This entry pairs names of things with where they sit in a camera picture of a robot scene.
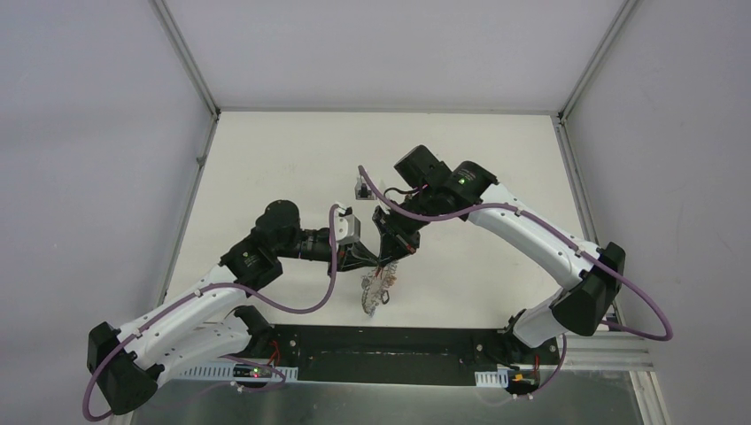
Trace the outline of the metal disc keyring holder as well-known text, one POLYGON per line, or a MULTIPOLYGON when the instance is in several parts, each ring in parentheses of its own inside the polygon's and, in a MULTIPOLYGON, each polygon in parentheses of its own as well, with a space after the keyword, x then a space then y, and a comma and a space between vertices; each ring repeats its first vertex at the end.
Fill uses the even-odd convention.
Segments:
POLYGON ((387 305, 390 302, 389 290, 397 281, 398 266, 398 261, 386 266, 386 275, 383 279, 374 277, 375 269, 362 276, 360 304, 368 317, 372 318, 375 315, 379 305, 387 305))

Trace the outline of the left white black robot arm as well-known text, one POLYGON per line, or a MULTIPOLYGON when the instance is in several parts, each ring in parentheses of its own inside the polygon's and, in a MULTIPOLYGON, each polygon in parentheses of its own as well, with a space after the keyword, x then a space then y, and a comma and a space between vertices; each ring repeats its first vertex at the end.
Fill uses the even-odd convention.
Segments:
POLYGON ((327 227, 304 229, 293 202, 272 202, 250 234, 181 295, 122 325, 104 321, 89 332, 91 378, 81 402, 83 417, 98 422, 133 412, 165 383, 206 360, 238 352, 263 356, 270 335, 248 299, 290 314, 314 313, 329 302, 339 273, 381 264, 360 241, 360 221, 350 208, 334 204, 327 227), (261 294, 282 276, 283 259, 326 264, 329 283, 320 301, 291 307, 261 294))

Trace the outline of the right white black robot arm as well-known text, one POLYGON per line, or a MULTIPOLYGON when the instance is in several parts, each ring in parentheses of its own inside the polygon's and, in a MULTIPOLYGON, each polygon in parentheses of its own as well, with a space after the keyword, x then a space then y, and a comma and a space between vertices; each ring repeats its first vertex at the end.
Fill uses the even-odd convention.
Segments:
POLYGON ((381 264, 414 254, 421 229, 431 222, 468 221, 510 243, 560 287, 546 301, 519 312, 504 328, 502 348, 508 359, 523 363, 542 343, 565 332, 595 333, 621 289, 617 277, 626 259, 621 246, 601 247, 547 222, 475 162, 463 161, 451 169, 419 145, 394 168, 414 194, 399 204, 387 201, 374 211, 381 264))

